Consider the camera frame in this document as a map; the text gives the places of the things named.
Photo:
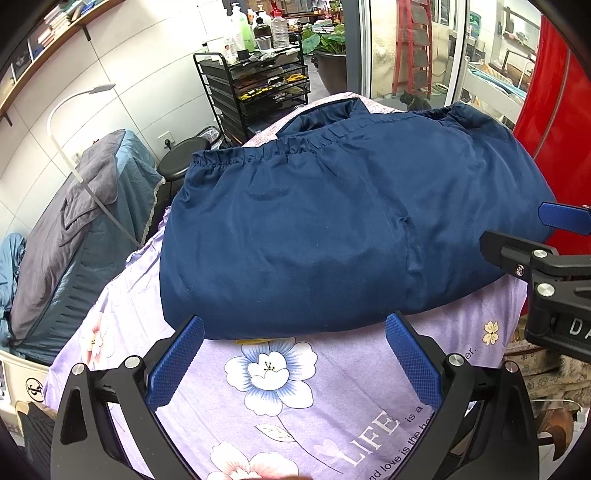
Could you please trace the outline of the purple floral bed sheet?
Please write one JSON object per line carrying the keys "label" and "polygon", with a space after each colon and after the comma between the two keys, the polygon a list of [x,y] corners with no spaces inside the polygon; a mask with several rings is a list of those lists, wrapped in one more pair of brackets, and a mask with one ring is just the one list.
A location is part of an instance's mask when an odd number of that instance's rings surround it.
{"label": "purple floral bed sheet", "polygon": [[[338,97],[277,122],[249,147],[276,137],[312,108],[358,98],[373,113],[392,113],[361,97]],[[172,330],[162,311],[160,254],[169,211],[146,246],[103,289],[53,361],[45,402],[57,409],[69,369],[120,364]],[[472,364],[498,366],[526,297],[522,282],[499,278],[448,304],[406,314],[418,331]],[[259,345],[204,338],[158,417],[191,467],[209,479],[308,474],[358,479],[398,464],[409,437],[430,415],[412,390],[382,322]]]}

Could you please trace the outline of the black quilted jacket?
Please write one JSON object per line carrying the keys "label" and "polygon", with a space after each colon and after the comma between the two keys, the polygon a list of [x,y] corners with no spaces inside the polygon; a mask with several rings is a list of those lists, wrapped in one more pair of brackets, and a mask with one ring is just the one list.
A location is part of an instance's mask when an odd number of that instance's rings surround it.
{"label": "black quilted jacket", "polygon": [[51,479],[51,446],[57,412],[35,403],[16,403],[27,459],[41,479]]}

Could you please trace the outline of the gold shiny jacket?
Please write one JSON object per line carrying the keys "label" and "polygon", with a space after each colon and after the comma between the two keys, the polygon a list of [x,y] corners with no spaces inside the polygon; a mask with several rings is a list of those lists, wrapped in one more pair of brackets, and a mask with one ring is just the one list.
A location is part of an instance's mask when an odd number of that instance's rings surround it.
{"label": "gold shiny jacket", "polygon": [[267,343],[273,341],[273,339],[245,339],[245,340],[235,340],[235,343],[238,345],[259,345],[263,343]]}

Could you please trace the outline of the massage bed with teal cover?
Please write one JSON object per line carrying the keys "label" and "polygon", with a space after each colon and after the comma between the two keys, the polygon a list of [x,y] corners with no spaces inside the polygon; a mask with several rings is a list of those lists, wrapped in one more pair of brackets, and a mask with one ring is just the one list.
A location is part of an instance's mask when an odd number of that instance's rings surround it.
{"label": "massage bed with teal cover", "polygon": [[106,284],[145,242],[164,179],[134,132],[125,131],[116,153],[117,199],[100,209],[43,314],[8,352],[50,365],[79,328]]}

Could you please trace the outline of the blue crumpled blanket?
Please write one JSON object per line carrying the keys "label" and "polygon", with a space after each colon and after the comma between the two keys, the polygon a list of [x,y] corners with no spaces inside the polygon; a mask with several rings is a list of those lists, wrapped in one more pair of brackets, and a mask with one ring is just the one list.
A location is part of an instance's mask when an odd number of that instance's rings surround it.
{"label": "blue crumpled blanket", "polygon": [[0,308],[1,308],[1,349],[8,351],[12,338],[10,333],[10,312],[16,295],[20,265],[25,253],[26,239],[19,233],[8,234],[1,243],[0,258]]}

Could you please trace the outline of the grey blanket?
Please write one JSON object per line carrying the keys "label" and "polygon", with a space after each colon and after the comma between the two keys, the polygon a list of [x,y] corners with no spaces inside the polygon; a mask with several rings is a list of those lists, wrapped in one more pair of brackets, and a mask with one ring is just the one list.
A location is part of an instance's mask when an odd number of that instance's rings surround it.
{"label": "grey blanket", "polygon": [[100,207],[116,201],[116,153],[124,134],[116,130],[82,154],[76,170],[82,179],[66,179],[28,236],[9,314],[13,342],[24,340],[49,305],[90,223],[103,214]]}

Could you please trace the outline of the black cat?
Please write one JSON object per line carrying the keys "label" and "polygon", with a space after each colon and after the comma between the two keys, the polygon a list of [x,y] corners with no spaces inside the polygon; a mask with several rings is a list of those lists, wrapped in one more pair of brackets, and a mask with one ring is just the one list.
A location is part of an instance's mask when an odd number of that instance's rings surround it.
{"label": "black cat", "polygon": [[430,110],[432,108],[431,104],[426,99],[409,92],[404,92],[400,96],[400,101],[406,105],[408,111],[422,111]]}

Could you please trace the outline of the red ladder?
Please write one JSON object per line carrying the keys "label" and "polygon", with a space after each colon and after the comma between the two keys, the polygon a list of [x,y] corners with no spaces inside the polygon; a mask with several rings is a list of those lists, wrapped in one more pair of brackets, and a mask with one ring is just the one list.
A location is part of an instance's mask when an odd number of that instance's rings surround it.
{"label": "red ladder", "polygon": [[392,91],[401,90],[428,99],[433,82],[433,21],[430,1],[397,2]]}

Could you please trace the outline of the black round stool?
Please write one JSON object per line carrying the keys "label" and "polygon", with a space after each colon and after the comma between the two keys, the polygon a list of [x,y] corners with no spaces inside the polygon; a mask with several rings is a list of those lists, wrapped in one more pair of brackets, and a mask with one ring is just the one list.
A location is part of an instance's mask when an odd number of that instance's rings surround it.
{"label": "black round stool", "polygon": [[158,164],[157,171],[169,186],[168,198],[172,199],[174,187],[184,179],[195,152],[211,149],[211,141],[194,136],[181,141],[168,151]]}

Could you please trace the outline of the white machine with screen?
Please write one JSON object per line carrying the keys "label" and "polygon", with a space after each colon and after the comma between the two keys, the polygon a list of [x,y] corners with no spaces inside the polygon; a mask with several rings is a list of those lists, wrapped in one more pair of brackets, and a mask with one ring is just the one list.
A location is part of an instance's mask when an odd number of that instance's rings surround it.
{"label": "white machine with screen", "polygon": [[16,405],[19,401],[43,403],[49,368],[5,351],[0,353],[1,418],[11,433],[21,435]]}

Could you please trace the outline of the navy blue puffer jacket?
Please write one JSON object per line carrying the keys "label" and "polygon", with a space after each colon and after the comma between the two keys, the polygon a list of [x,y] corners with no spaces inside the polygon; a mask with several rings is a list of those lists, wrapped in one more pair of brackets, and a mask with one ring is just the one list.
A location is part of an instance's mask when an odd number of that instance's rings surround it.
{"label": "navy blue puffer jacket", "polygon": [[193,154],[164,229],[164,319],[209,339],[339,332],[496,281],[488,230],[546,241],[554,194],[511,131],[466,104],[324,104],[257,147]]}

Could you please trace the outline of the potted green plant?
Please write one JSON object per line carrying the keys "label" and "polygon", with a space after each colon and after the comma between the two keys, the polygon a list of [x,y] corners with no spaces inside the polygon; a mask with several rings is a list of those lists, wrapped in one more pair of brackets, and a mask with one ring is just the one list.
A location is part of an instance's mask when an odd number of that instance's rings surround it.
{"label": "potted green plant", "polygon": [[301,34],[304,55],[310,56],[329,94],[348,90],[345,25],[305,25]]}

